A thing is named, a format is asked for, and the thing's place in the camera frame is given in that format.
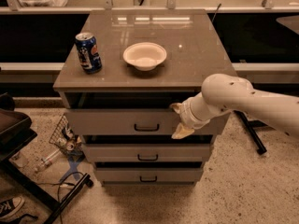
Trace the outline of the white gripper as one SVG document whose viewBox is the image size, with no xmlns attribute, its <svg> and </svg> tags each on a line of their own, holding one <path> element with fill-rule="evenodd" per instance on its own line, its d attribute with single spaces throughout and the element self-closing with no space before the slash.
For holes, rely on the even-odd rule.
<svg viewBox="0 0 299 224">
<path fill-rule="evenodd" d="M 193 134 L 194 130 L 200 129 L 204 125 L 204 122 L 192 113 L 189 100 L 186 100 L 183 103 L 173 103 L 170 107 L 180 115 L 182 121 L 172 134 L 173 139 L 183 139 Z"/>
</svg>

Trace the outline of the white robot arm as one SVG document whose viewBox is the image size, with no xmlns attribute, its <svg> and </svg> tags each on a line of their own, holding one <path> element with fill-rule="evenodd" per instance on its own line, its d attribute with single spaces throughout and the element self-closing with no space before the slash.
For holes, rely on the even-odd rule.
<svg viewBox="0 0 299 224">
<path fill-rule="evenodd" d="M 171 107 L 180 117 L 173 139 L 185 138 L 233 110 L 246 113 L 290 137 L 299 137 L 299 98 L 255 90 L 241 77 L 211 75 L 204 80 L 199 94 Z"/>
</svg>

